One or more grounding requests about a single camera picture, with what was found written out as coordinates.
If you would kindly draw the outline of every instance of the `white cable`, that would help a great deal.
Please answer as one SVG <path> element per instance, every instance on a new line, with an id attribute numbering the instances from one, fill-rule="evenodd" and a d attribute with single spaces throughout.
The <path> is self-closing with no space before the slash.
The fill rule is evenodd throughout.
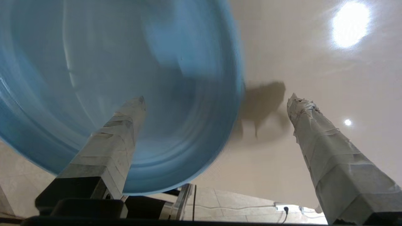
<path id="1" fill-rule="evenodd" d="M 206 207 L 203 205 L 195 205 L 201 208 L 210 209 L 210 210 L 217 210 L 217 209 L 224 209 L 224 210 L 246 210 L 246 209 L 253 209 L 253 208 L 275 208 L 274 205 L 261 205 L 261 206 L 250 206 L 250 207 L 243 207 L 243 208 L 227 208 L 227 207 Z"/>
<path id="2" fill-rule="evenodd" d="M 18 220 L 23 220 L 23 219 L 25 219 L 24 217 L 16 216 L 16 215 L 14 215 L 14 214 L 9 214 L 9 213 L 2 212 L 2 211 L 0 211 L 0 214 L 5 215 L 5 216 L 7 216 L 7 217 L 14 218 L 14 219 L 18 219 Z"/>
<path id="3" fill-rule="evenodd" d="M 315 219 L 315 218 L 324 218 L 324 217 L 325 217 L 325 216 L 310 217 L 310 216 L 305 215 L 304 213 L 302 213 L 302 215 L 303 215 L 303 216 L 305 216 L 305 217 L 307 217 L 307 218 L 310 218 L 310 219 Z"/>

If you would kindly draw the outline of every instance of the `black cable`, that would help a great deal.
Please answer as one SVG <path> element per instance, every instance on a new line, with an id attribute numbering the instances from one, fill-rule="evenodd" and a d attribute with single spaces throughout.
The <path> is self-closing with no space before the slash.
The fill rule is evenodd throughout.
<path id="1" fill-rule="evenodd" d="M 282 216 L 283 216 L 283 211 L 281 211 L 281 216 L 280 216 L 279 219 L 277 220 L 277 224 L 279 223 L 279 221 L 281 221 Z"/>
<path id="2" fill-rule="evenodd" d="M 195 194 L 197 193 L 197 185 L 194 185 L 194 201 L 193 201 L 193 221 L 195 215 Z"/>
<path id="3" fill-rule="evenodd" d="M 288 208 L 287 206 L 285 206 L 283 209 L 284 209 L 285 212 L 286 212 L 286 217 L 285 217 L 284 221 L 282 222 L 282 224 L 285 223 L 285 221 L 286 221 L 286 219 L 287 219 L 287 213 L 289 212 L 289 208 Z"/>

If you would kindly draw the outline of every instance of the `bright light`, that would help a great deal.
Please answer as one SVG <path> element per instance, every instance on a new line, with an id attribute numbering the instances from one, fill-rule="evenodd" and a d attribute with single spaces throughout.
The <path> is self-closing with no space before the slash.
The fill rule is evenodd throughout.
<path id="1" fill-rule="evenodd" d="M 351 121 L 350 119 L 346 119 L 346 120 L 344 121 L 344 123 L 345 123 L 345 125 L 347 125 L 347 126 L 352 125 L 352 121 Z"/>
<path id="2" fill-rule="evenodd" d="M 335 42 L 344 48 L 358 43 L 367 34 L 369 21 L 369 9 L 364 4 L 346 3 L 333 21 Z"/>

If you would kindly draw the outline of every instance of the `gray tape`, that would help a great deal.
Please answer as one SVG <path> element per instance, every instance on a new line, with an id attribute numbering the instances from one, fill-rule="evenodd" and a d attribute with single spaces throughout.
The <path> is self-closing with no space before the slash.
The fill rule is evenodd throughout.
<path id="1" fill-rule="evenodd" d="M 402 191 L 366 158 L 312 102 L 287 103 L 294 135 L 329 224 L 363 224 L 372 213 L 402 210 Z"/>
<path id="2" fill-rule="evenodd" d="M 145 110 L 142 97 L 125 102 L 104 127 L 91 134 L 86 145 L 58 178 L 102 177 L 112 197 L 119 199 Z"/>

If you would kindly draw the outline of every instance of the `ceiling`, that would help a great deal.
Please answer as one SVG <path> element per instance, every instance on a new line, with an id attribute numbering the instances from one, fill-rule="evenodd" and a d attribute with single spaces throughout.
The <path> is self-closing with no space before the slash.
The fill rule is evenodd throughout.
<path id="1" fill-rule="evenodd" d="M 318 205 L 286 116 L 295 92 L 402 185 L 402 1 L 231 0 L 246 96 L 231 140 L 193 182 Z"/>

